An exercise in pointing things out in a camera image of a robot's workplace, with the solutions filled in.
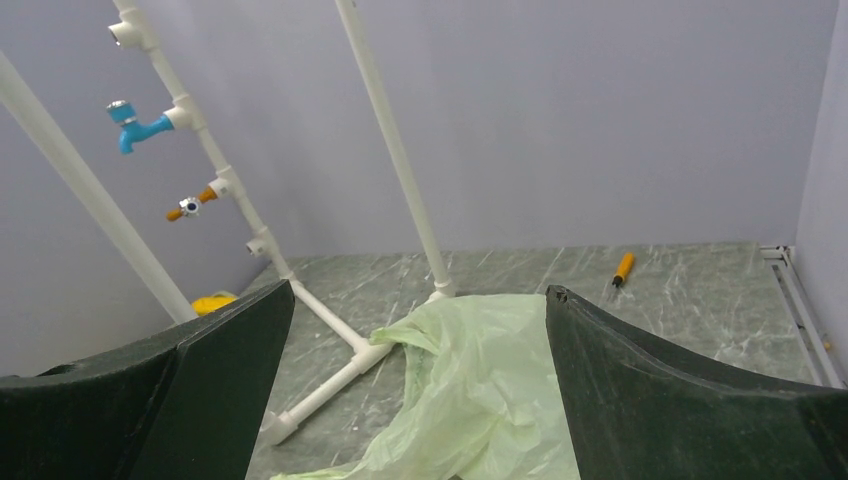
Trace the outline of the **light green plastic bag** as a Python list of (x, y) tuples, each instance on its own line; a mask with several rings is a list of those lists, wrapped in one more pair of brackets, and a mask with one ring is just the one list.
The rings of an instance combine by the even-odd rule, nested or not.
[(575, 479), (540, 294), (421, 306), (371, 335), (405, 359), (403, 404), (359, 461), (316, 479)]

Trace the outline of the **orange faucet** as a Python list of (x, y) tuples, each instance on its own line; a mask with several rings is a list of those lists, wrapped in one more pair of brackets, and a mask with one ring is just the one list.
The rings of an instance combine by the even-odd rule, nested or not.
[(209, 201), (216, 200), (217, 193), (211, 187), (205, 188), (199, 195), (186, 197), (178, 203), (178, 207), (166, 213), (165, 218), (169, 222), (175, 222), (181, 218), (191, 218), (199, 214), (201, 206)]

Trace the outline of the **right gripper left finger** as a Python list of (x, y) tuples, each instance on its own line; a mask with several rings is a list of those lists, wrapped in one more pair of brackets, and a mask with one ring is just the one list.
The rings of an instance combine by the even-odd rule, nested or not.
[(282, 280), (127, 345), (1, 380), (5, 479), (242, 479), (295, 307)]

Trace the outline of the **blue faucet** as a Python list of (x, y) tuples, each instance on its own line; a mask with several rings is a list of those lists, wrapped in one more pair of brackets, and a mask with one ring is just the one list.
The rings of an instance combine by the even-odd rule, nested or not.
[(135, 108), (126, 100), (116, 100), (109, 103), (106, 111), (112, 121), (121, 128), (118, 145), (120, 152), (124, 155), (133, 153), (136, 143), (175, 129), (172, 121), (165, 114), (162, 114), (152, 123), (140, 123)]

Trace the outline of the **white PVC pipe frame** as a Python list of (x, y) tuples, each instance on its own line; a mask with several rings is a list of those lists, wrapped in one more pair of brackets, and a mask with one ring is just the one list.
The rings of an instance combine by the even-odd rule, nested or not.
[[(226, 196), (233, 198), (252, 232), (252, 238), (246, 244), (249, 253), (254, 257), (268, 257), (278, 277), (290, 283), (296, 298), (353, 350), (350, 361), (341, 370), (294, 407), (279, 414), (265, 412), (259, 437), (269, 444), (280, 444), (332, 397), (383, 360), (392, 347), (389, 344), (374, 345), (359, 335), (296, 277), (269, 226), (250, 201), (243, 182), (214, 140), (201, 108), (167, 59), (143, 10), (135, 1), (118, 1), (115, 7), (120, 20), (110, 26), (110, 35), (119, 47), (135, 48), (149, 57), (172, 97), (171, 108), (162, 114), (170, 118), (174, 130), (190, 130), (197, 135), (216, 174), (207, 187), (215, 190), (217, 199)], [(367, 44), (356, 4), (353, 1), (339, 1), (336, 7), (433, 275), (434, 291), (429, 299), (437, 301), (452, 298), (456, 290), (441, 256), (379, 70)], [(196, 318), (197, 314), (185, 295), (6, 56), (1, 58), (1, 101), (173, 322), (183, 324)]]

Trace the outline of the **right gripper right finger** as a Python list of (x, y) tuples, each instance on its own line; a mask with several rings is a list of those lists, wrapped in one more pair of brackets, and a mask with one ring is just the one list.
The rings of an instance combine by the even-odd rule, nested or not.
[(847, 393), (697, 354), (563, 286), (546, 330), (584, 479), (843, 479)]

